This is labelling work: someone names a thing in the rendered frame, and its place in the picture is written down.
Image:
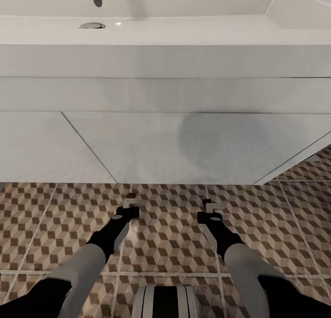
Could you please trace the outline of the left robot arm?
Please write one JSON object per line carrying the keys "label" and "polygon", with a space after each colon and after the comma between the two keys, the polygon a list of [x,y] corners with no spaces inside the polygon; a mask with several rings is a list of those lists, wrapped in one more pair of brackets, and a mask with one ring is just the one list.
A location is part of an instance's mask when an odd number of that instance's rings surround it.
{"label": "left robot arm", "polygon": [[89,242],[43,276],[28,293],[0,306],[0,318],[78,318],[110,255],[129,232],[131,219],[139,218],[142,198],[126,198],[109,225],[96,231]]}

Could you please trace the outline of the robot trunk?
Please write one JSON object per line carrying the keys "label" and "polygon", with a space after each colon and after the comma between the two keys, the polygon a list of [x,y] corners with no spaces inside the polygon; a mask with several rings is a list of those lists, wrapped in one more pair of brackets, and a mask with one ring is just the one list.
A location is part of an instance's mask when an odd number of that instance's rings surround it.
{"label": "robot trunk", "polygon": [[200,318],[192,286],[140,286],[131,318]]}

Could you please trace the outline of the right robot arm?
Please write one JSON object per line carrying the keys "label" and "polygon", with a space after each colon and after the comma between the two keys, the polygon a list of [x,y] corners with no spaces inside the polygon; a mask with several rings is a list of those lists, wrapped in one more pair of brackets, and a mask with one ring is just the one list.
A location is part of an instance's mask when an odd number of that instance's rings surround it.
{"label": "right robot arm", "polygon": [[279,270],[268,264],[231,232],[220,213],[225,205],[206,203],[197,222],[221,256],[251,318],[331,318],[331,306],[302,295]]}

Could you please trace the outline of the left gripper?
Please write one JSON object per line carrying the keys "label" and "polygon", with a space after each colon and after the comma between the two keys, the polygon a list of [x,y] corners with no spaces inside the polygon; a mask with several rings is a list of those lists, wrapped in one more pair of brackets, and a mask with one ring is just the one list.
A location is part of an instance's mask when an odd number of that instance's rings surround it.
{"label": "left gripper", "polygon": [[116,213],[122,212],[128,213],[130,215],[130,220],[139,218],[139,206],[131,206],[129,209],[124,209],[123,207],[116,208]]}

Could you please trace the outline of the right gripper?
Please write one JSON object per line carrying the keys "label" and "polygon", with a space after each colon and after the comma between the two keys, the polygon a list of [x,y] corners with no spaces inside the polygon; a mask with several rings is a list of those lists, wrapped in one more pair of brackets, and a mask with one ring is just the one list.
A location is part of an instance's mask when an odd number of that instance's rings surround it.
{"label": "right gripper", "polygon": [[208,217],[208,216],[217,216],[218,218],[222,218],[221,214],[220,213],[206,213],[206,212],[197,212],[197,222],[199,224],[204,224],[205,223],[205,219]]}

